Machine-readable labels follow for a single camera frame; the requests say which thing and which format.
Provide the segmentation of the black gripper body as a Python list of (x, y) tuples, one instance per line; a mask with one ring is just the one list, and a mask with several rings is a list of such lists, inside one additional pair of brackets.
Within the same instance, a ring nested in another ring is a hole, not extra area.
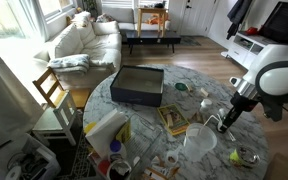
[(217, 130), (220, 133), (225, 133), (243, 112), (251, 112), (258, 104), (259, 99), (257, 96), (250, 98), (241, 95), (239, 92), (235, 92), (230, 102), (233, 107), (225, 115), (222, 123), (217, 127)]

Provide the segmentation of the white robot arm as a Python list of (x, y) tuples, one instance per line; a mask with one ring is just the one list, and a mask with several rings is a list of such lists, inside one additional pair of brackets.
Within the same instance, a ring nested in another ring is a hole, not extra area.
[(243, 112), (250, 112), (261, 103), (264, 116), (273, 121), (282, 119), (282, 108), (288, 103), (288, 45), (266, 45), (256, 56), (242, 78), (231, 77), (236, 88), (233, 107), (225, 115), (217, 130), (225, 133)]

